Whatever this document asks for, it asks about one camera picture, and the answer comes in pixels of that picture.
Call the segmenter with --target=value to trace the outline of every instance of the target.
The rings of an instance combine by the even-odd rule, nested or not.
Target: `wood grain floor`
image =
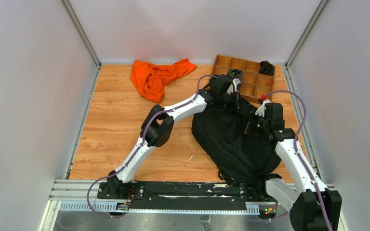
[[[140,127],[155,103],[141,97],[131,83],[131,65],[103,65],[82,132],[70,179],[94,180],[118,167],[133,148]],[[162,106],[189,98],[197,79],[210,74],[212,65],[198,65],[191,74],[165,87]],[[276,67],[274,90],[287,89],[281,66]],[[290,96],[279,93],[286,127],[297,130]],[[141,165],[135,180],[220,181],[215,163],[191,133],[192,117],[175,125],[170,140]],[[286,182],[292,179],[283,163],[275,170]]]

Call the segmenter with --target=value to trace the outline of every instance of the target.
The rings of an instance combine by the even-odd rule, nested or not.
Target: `black backpack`
[[[232,186],[257,183],[281,161],[264,136],[255,131],[258,121],[253,115],[257,108],[244,99],[239,102],[238,112],[208,105],[192,121],[192,134],[215,162],[218,177]]]

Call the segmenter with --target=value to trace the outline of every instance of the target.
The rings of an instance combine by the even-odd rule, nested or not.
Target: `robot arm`
[[[237,91],[239,84],[238,79],[221,75],[209,89],[201,89],[189,99],[164,108],[155,105],[141,126],[140,137],[133,150],[121,166],[110,172],[109,175],[113,175],[107,179],[110,189],[116,195],[126,192],[124,185],[133,180],[136,171],[151,152],[168,141],[174,124],[204,111],[211,102],[223,98],[226,98],[226,102],[228,99],[234,99],[230,95]],[[281,104],[265,100],[255,114],[263,118],[256,129],[273,145],[290,172],[296,188],[293,190],[280,176],[271,174],[271,177],[265,179],[265,193],[275,198],[289,212],[291,224],[296,231],[323,230],[326,224],[316,197],[315,184],[317,184],[324,197],[324,205],[333,230],[337,230],[341,197],[337,191],[328,190],[307,159],[304,160],[310,172],[304,167],[294,149],[294,131],[291,128],[284,128]],[[298,149],[298,153],[304,156],[301,148]],[[315,180],[311,180],[310,174],[315,176]]]
[[[338,191],[330,191],[314,172],[304,156],[299,141],[291,128],[284,128],[283,107],[279,103],[263,101],[256,111],[263,117],[257,129],[266,136],[283,160],[294,181],[295,190],[278,175],[265,181],[265,192],[275,198],[290,215],[291,225],[296,231],[327,230],[322,214],[325,209],[332,230],[338,229],[342,199]]]
[[[122,183],[131,182],[136,171],[151,152],[168,141],[173,125],[188,116],[202,112],[205,110],[206,105],[205,99],[198,94],[196,97],[192,95],[189,99],[165,108],[159,105],[154,106],[142,125],[141,136],[138,138],[134,148],[121,166],[116,168],[115,171],[117,172],[124,167],[122,171],[116,174],[117,178],[121,180]],[[161,111],[167,111],[159,114],[162,123],[159,124],[157,122],[156,119],[158,119],[158,116],[154,121],[151,121],[151,118]],[[144,138],[144,132],[148,124],[149,126]]]

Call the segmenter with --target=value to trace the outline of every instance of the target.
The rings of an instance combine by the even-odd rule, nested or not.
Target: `white panel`
[[[0,0],[0,230],[37,230],[95,76],[58,0]]]
[[[72,0],[102,62],[286,61],[319,0]]]
[[[291,70],[349,230],[370,230],[370,1],[330,1]]]

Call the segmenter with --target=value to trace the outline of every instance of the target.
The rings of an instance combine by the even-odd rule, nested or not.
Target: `wooden tray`
[[[273,90],[274,75],[260,74],[260,64],[250,60],[218,54],[212,68],[212,75],[226,75],[231,69],[238,69],[243,72],[240,95],[247,101],[258,103],[262,95]]]

